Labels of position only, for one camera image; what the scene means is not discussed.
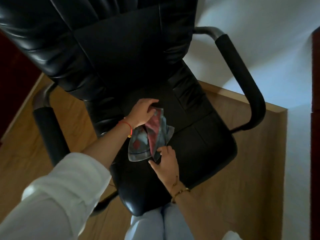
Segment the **chair seat cushion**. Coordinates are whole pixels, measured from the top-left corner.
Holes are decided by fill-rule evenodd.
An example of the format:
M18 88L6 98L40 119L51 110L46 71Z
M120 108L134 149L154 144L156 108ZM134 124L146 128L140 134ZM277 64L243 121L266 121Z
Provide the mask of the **chair seat cushion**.
M100 135L127 115L138 99L159 99L155 106L164 109L167 124L175 127L169 145L176 151L180 180L193 188L227 165L236 156L237 146L183 61L172 66L169 77L104 102L86 102L86 106ZM171 197L148 160L129 161L129 140L120 149L110 171L123 204L133 215L140 216L165 205Z

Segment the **red string bracelet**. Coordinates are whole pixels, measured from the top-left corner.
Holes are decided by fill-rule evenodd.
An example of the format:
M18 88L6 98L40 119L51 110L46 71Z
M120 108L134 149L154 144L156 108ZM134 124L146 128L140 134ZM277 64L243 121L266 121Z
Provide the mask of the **red string bracelet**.
M120 120L120 121L118 122L118 124L120 124L120 123L125 123L125 124L127 124L127 125L130 126L131 132L130 132L130 135L128 135L128 137L131 138L131 136L132 136L132 127L131 127L131 125L130 125L128 122L123 121L123 120Z

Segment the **white shirt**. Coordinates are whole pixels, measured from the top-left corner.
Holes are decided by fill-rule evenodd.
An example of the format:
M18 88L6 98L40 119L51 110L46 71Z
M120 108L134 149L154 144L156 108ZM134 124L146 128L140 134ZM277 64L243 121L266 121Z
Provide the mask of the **white shirt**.
M24 190L22 201L0 225L0 239L77 239L110 179L94 158L68 154ZM229 231L223 240L241 239Z

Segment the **wrinkled black leather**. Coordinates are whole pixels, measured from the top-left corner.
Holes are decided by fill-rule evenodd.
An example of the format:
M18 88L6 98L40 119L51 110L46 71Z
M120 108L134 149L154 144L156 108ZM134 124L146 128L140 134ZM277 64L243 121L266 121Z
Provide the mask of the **wrinkled black leather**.
M84 100L95 132L113 128L140 98L164 108L175 133L180 178L192 188L237 153L229 129L182 61L198 0L0 0L0 28L66 92ZM128 140L110 171L134 215L170 195L147 161L128 160Z

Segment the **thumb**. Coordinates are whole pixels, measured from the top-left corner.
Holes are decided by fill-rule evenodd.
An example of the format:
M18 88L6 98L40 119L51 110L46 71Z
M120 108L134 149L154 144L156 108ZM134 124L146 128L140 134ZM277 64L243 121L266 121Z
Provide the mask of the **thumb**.
M154 161L149 160L149 164L155 172L158 170L159 165L157 165Z
M156 109L151 109L149 112L148 112L148 116L151 118L156 112Z

